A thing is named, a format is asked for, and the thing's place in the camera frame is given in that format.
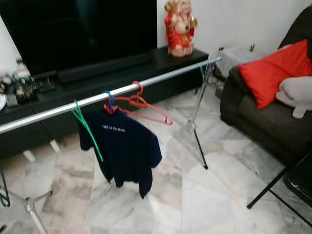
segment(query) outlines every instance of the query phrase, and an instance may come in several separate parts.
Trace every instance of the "red hanger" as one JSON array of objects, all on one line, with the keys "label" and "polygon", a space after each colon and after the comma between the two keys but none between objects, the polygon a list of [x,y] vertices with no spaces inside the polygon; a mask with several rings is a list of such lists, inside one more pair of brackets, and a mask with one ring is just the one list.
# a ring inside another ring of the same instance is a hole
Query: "red hanger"
[{"label": "red hanger", "polygon": [[142,114],[139,114],[139,113],[136,113],[136,112],[133,112],[133,111],[125,110],[125,109],[122,109],[119,106],[114,106],[111,109],[111,108],[109,108],[109,106],[107,104],[105,104],[104,105],[104,109],[107,110],[108,113],[110,113],[110,114],[114,113],[114,111],[116,109],[119,109],[123,113],[127,113],[127,114],[130,114],[130,115],[133,115],[133,116],[137,116],[137,117],[141,117],[141,118],[146,118],[146,119],[158,122],[158,123],[164,123],[164,124],[167,124],[167,125],[173,124],[173,121],[168,117],[168,115],[166,113],[164,113],[162,110],[158,109],[157,107],[147,103],[146,100],[140,96],[143,93],[143,86],[140,84],[140,82],[134,81],[132,84],[138,84],[140,86],[140,88],[141,88],[141,90],[139,92],[137,92],[136,95],[132,95],[130,97],[114,97],[114,100],[128,101],[130,105],[135,106],[135,107],[140,108],[140,109],[151,108],[151,109],[157,111],[158,113],[160,113],[162,116],[164,116],[165,117],[164,120],[152,118],[152,117],[149,117],[149,116],[146,116],[146,115],[142,115]]}]

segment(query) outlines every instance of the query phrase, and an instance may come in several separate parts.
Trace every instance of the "green hanger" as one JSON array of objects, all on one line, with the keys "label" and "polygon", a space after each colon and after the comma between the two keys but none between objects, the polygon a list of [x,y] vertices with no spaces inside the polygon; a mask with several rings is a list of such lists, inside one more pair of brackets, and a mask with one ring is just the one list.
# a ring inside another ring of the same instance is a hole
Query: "green hanger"
[{"label": "green hanger", "polygon": [[99,151],[99,148],[98,148],[98,144],[96,142],[96,140],[94,139],[94,136],[86,122],[86,120],[84,119],[83,115],[82,115],[82,112],[81,112],[81,109],[77,103],[77,101],[75,100],[75,104],[76,104],[76,109],[73,109],[71,112],[76,116],[76,118],[81,122],[81,124],[86,128],[86,130],[88,131],[88,133],[90,134],[92,140],[93,140],[93,143],[94,143],[94,146],[96,147],[96,150],[97,150],[97,153],[101,159],[101,161],[103,162],[103,157],[102,157],[102,154],[101,152]]}]

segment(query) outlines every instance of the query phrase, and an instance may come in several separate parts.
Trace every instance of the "navy blue t-shirt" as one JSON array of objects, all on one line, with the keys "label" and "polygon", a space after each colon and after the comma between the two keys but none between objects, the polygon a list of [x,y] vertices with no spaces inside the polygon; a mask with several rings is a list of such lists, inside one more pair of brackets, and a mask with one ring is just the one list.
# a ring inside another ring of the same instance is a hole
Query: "navy blue t-shirt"
[{"label": "navy blue t-shirt", "polygon": [[[97,142],[104,162],[95,149],[100,168],[117,187],[125,181],[139,184],[142,198],[152,186],[152,169],[161,161],[157,137],[137,121],[116,110],[112,115],[105,110],[83,114]],[[82,124],[79,124],[80,146],[89,150],[93,141]]]}]

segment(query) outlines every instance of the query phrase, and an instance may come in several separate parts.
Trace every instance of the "ganesha statue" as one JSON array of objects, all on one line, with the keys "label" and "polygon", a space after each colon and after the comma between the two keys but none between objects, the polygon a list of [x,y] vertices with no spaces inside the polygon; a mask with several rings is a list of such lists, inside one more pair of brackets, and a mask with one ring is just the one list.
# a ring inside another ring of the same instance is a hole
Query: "ganesha statue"
[{"label": "ganesha statue", "polygon": [[192,37],[198,24],[191,16],[190,0],[170,0],[165,9],[168,12],[165,19],[168,53],[175,57],[190,55],[194,50]]}]

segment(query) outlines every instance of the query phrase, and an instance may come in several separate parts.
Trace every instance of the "marble floor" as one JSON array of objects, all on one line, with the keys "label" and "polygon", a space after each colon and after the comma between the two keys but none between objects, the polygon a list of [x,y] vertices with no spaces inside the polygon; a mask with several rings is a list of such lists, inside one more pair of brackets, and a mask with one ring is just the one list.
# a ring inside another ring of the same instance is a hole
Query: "marble floor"
[{"label": "marble floor", "polygon": [[[79,148],[78,135],[33,149],[35,162],[22,155],[4,166],[8,187],[22,196],[53,195],[36,204],[50,234],[312,234],[312,229],[273,195],[251,210],[246,205],[283,168],[248,136],[219,119],[220,100],[209,86],[196,120],[209,170],[204,170],[185,128],[196,96],[186,92],[157,106],[174,124],[138,119],[160,143],[163,160],[153,170],[153,186],[141,199],[138,186],[122,188],[103,177],[93,150]],[[279,182],[274,191],[312,220],[312,209]],[[0,207],[4,234],[38,234],[23,206]]]}]

